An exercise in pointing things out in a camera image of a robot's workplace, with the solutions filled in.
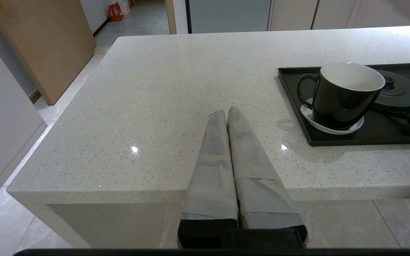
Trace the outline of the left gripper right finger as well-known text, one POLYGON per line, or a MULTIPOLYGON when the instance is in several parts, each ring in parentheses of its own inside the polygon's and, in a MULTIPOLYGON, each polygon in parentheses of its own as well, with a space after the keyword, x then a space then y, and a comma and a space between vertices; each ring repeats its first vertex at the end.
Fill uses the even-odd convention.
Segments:
POLYGON ((237 107, 230 108, 227 127, 239 206, 239 246, 304 248, 306 225, 249 120, 237 107))

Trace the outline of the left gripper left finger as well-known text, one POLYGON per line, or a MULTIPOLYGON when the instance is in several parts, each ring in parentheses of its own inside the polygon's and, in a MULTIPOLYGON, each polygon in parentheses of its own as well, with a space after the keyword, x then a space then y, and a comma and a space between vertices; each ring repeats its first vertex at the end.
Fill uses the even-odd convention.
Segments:
POLYGON ((220 248, 238 229, 238 203, 224 110, 207 123, 189 181, 177 242, 180 248, 220 248))

